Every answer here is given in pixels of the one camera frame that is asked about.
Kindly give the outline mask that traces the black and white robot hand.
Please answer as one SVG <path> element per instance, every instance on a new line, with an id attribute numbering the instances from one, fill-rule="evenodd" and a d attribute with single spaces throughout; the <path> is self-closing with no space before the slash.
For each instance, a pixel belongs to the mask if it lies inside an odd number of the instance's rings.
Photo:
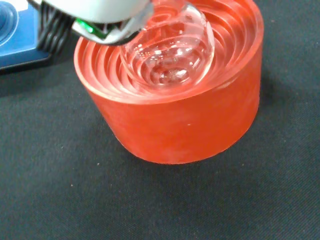
<path id="1" fill-rule="evenodd" d="M 38 11 L 37 49 L 56 55 L 71 32 L 106 46 L 134 39 L 154 13 L 150 0 L 31 0 Z"/>

